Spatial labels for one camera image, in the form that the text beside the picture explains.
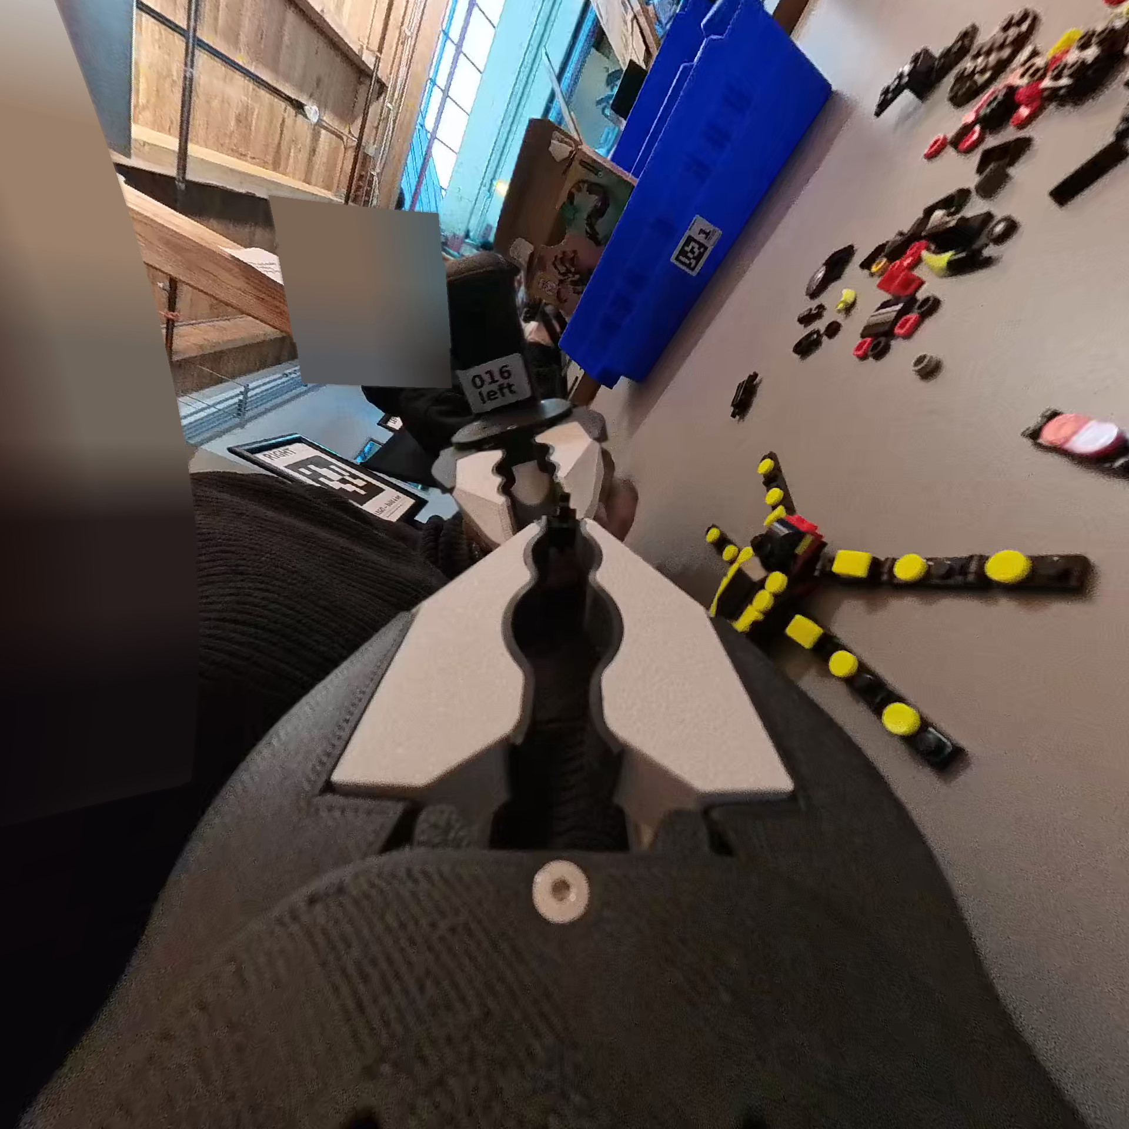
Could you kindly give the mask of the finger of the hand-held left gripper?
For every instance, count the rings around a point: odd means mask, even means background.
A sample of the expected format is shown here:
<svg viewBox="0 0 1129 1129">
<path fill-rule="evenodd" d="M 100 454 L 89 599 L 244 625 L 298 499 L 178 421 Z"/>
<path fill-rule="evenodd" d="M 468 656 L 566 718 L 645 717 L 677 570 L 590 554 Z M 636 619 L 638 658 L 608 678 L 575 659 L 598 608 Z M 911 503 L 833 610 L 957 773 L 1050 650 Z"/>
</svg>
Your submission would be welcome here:
<svg viewBox="0 0 1129 1129">
<path fill-rule="evenodd" d="M 502 474 L 503 457 L 503 449 L 494 447 L 462 452 L 455 461 L 454 498 L 463 525 L 487 551 L 519 528 Z"/>
<path fill-rule="evenodd" d="M 606 482 L 603 442 L 575 419 L 542 430 L 536 442 L 546 449 L 554 481 L 569 496 L 575 515 L 595 518 Z"/>
</svg>

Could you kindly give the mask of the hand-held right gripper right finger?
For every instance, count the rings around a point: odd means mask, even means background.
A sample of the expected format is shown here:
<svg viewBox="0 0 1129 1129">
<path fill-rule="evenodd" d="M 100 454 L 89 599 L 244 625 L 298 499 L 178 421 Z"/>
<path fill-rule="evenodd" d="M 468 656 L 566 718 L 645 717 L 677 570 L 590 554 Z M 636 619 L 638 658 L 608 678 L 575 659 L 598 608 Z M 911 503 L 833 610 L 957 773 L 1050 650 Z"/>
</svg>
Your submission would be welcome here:
<svg viewBox="0 0 1129 1129">
<path fill-rule="evenodd" d="M 675 811 L 776 802 L 795 783 L 694 598 L 590 518 L 592 588 L 611 614 L 597 719 L 622 753 L 615 803 L 638 839 Z"/>
</svg>

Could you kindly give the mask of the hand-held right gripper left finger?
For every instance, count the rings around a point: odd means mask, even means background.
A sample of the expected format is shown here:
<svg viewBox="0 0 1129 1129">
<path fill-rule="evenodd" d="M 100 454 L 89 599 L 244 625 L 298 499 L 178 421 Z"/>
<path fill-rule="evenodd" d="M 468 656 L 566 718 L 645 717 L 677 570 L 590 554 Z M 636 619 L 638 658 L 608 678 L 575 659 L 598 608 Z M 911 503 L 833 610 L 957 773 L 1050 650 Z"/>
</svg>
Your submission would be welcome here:
<svg viewBox="0 0 1129 1129">
<path fill-rule="evenodd" d="M 512 616 L 535 584 L 541 518 L 410 614 L 329 776 L 334 793 L 448 805 L 488 830 L 509 798 L 509 757 L 529 731 L 529 662 Z"/>
</svg>

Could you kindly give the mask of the black yellow lego spider model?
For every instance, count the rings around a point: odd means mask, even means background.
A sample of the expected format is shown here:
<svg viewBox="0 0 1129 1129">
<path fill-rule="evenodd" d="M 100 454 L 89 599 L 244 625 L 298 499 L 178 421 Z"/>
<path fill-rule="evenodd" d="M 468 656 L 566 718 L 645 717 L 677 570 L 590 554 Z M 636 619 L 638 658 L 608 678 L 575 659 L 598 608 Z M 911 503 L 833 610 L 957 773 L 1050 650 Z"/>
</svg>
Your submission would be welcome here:
<svg viewBox="0 0 1129 1129">
<path fill-rule="evenodd" d="M 756 472 L 768 514 L 761 529 L 738 543 L 716 523 L 704 538 L 724 564 L 709 615 L 758 646 L 786 639 L 817 657 L 829 675 L 882 728 L 931 769 L 940 772 L 965 755 L 952 738 L 905 695 L 805 610 L 805 599 L 826 585 L 917 591 L 1018 591 L 1079 595 L 1093 575 L 1079 554 L 1027 555 L 1017 549 L 991 554 L 877 556 L 830 546 L 818 525 L 799 515 L 777 454 L 768 451 Z"/>
</svg>

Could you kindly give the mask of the pile of loose lego pieces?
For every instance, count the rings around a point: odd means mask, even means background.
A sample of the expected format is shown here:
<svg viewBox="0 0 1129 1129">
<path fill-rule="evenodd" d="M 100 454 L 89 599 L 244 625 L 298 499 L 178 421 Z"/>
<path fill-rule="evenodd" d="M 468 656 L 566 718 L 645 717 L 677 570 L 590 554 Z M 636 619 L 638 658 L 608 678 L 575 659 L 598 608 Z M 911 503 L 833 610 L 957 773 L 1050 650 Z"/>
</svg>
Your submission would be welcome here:
<svg viewBox="0 0 1129 1129">
<path fill-rule="evenodd" d="M 796 356 L 810 356 L 842 331 L 857 304 L 856 290 L 842 289 L 830 319 L 821 296 L 851 265 L 882 292 L 859 325 L 852 355 L 882 359 L 896 339 L 913 336 L 940 309 L 942 298 L 926 289 L 929 278 L 971 275 L 995 264 L 1019 221 L 980 205 L 1012 182 L 1015 165 L 1033 148 L 1033 122 L 1051 107 L 1090 101 L 1126 67 L 1126 2 L 1104 5 L 1107 14 L 1100 22 L 1070 27 L 1049 47 L 1036 38 L 1039 11 L 1018 7 L 988 35 L 980 35 L 976 23 L 966 24 L 942 48 L 922 47 L 896 70 L 877 95 L 873 116 L 905 95 L 923 103 L 945 85 L 945 101 L 962 114 L 929 141 L 922 157 L 935 162 L 952 152 L 975 158 L 971 184 L 924 204 L 906 228 L 859 258 L 852 244 L 832 251 L 808 282 L 810 303 L 797 315 L 804 332 L 792 347 Z"/>
</svg>

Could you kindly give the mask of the red topped black lego plate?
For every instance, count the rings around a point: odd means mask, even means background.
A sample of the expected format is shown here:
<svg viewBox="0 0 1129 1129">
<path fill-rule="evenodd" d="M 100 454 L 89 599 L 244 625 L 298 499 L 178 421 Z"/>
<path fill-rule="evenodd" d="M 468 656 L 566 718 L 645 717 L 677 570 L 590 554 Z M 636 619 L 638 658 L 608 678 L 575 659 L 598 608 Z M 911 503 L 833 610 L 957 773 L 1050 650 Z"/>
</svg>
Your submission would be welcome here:
<svg viewBox="0 0 1129 1129">
<path fill-rule="evenodd" d="M 1020 430 L 1020 436 L 1073 463 L 1127 478 L 1127 431 L 1113 421 L 1047 408 Z"/>
</svg>

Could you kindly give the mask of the cardboard box with colourful print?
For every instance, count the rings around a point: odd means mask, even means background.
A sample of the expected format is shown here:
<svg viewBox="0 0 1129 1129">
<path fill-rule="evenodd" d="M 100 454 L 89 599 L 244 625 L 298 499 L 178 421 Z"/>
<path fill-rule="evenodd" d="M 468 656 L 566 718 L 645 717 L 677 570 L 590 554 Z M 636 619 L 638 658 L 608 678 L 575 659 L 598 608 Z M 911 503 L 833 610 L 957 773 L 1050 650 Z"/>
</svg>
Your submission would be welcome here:
<svg viewBox="0 0 1129 1129">
<path fill-rule="evenodd" d="M 492 240 L 529 299 L 571 318 L 636 183 L 551 121 L 529 120 Z"/>
</svg>

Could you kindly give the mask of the black framed marker sign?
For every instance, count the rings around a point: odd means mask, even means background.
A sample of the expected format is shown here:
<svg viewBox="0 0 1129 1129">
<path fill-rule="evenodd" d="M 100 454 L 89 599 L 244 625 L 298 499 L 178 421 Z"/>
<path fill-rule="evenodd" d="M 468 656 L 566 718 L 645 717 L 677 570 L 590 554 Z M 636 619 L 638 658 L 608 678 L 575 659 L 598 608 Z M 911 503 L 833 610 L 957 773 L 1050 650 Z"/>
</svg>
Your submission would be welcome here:
<svg viewBox="0 0 1129 1129">
<path fill-rule="evenodd" d="M 227 452 L 257 470 L 289 482 L 317 486 L 371 517 L 409 524 L 421 522 L 428 498 L 404 483 L 369 470 L 297 434 L 232 444 Z"/>
</svg>

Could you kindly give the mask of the blue plastic bin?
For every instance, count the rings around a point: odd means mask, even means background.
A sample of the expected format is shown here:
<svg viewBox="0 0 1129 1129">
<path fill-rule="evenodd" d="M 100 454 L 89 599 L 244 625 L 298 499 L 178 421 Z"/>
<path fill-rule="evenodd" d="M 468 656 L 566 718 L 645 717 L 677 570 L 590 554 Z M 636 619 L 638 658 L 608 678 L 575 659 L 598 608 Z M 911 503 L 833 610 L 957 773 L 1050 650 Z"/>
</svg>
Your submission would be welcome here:
<svg viewBox="0 0 1129 1129">
<path fill-rule="evenodd" d="M 601 388 L 642 383 L 829 101 L 762 2 L 686 2 L 615 149 L 635 177 L 561 338 Z"/>
</svg>

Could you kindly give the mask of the wooden roof beam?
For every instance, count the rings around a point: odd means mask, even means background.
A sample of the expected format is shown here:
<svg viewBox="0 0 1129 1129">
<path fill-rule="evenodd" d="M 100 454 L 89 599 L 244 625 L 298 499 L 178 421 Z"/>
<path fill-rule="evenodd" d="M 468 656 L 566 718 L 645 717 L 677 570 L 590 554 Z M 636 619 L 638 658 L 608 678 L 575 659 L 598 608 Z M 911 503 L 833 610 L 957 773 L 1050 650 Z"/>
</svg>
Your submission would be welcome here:
<svg viewBox="0 0 1129 1129">
<path fill-rule="evenodd" d="M 227 236 L 180 214 L 118 177 L 142 262 L 176 282 L 290 336 L 284 284 L 241 258 Z"/>
</svg>

